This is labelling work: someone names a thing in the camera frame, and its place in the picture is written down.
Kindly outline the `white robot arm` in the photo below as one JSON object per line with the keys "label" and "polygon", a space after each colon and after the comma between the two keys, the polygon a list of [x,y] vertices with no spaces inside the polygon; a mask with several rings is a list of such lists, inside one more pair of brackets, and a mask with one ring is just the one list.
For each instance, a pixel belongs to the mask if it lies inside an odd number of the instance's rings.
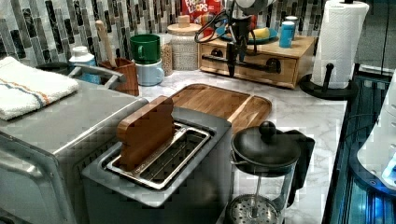
{"label": "white robot arm", "polygon": [[261,69],[267,72],[276,69],[271,65],[237,61],[240,54],[249,56],[257,54],[256,37],[251,26],[251,18],[267,6],[268,0],[233,0],[231,6],[226,10],[228,18],[226,31],[231,34],[231,41],[226,48],[226,63],[231,77],[234,76],[236,66]]}

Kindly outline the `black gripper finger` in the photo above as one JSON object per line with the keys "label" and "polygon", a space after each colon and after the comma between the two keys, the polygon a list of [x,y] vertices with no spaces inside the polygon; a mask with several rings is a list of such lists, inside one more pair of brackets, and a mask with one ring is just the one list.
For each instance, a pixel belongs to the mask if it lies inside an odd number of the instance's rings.
{"label": "black gripper finger", "polygon": [[240,50],[238,51],[239,53],[239,61],[242,62],[245,60],[245,56],[247,54],[247,48],[240,48]]}
{"label": "black gripper finger", "polygon": [[230,42],[227,44],[227,66],[231,77],[234,76],[235,61],[235,45]]}

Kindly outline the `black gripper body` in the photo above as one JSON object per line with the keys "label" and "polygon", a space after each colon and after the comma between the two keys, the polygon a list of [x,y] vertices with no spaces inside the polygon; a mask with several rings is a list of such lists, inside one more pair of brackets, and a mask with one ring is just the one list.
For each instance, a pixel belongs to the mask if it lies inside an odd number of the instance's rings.
{"label": "black gripper body", "polygon": [[234,47],[245,47],[248,44],[248,34],[250,32],[251,17],[232,18],[230,23],[230,34],[232,35],[232,45]]}

